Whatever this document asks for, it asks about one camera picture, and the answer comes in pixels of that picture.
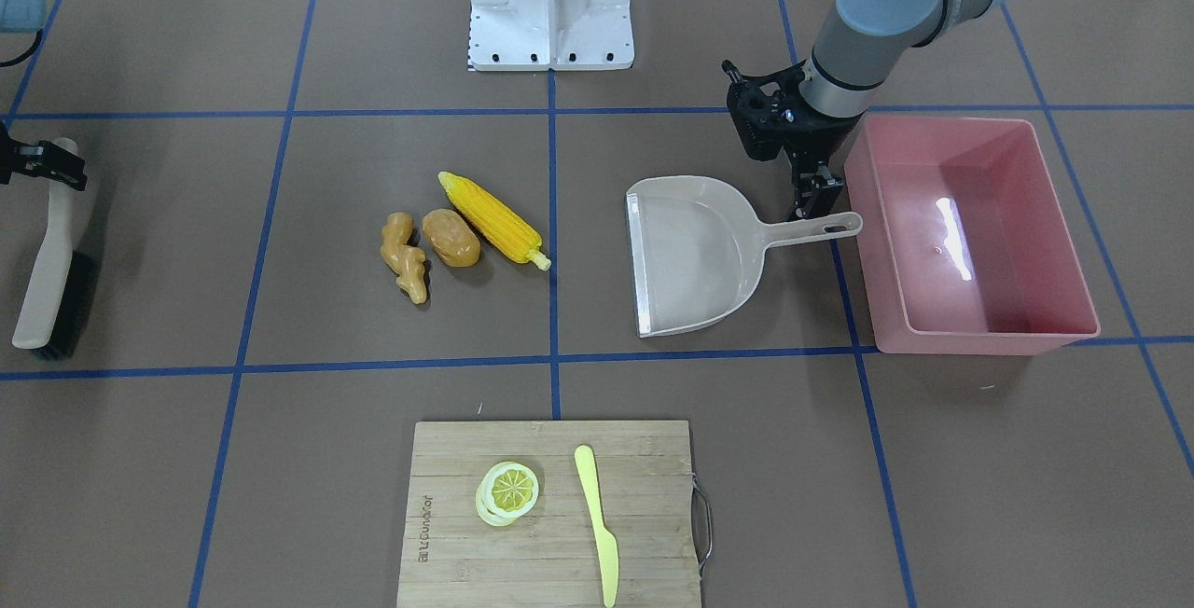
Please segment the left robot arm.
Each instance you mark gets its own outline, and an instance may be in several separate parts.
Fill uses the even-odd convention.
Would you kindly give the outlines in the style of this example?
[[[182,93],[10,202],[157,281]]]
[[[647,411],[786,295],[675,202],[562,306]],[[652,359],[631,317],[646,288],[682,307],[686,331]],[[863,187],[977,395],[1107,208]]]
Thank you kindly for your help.
[[[830,214],[845,188],[830,161],[900,56],[1005,1],[833,0],[804,61],[768,76],[746,76],[733,62],[722,62],[730,118],[743,151],[761,162],[788,158],[794,188],[789,220]]]

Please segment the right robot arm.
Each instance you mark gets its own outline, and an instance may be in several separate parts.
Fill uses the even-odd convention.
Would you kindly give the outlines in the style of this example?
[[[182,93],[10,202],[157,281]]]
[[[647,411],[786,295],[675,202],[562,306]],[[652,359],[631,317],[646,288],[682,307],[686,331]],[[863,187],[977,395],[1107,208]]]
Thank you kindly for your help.
[[[47,0],[1,0],[1,32],[29,35],[33,39],[21,54],[5,59],[1,62],[4,69],[33,57],[41,48],[48,18]],[[14,176],[33,177],[84,192],[90,183],[85,168],[85,159],[64,148],[64,145],[47,140],[26,145],[11,135],[7,124],[1,124],[1,184],[8,185]]]

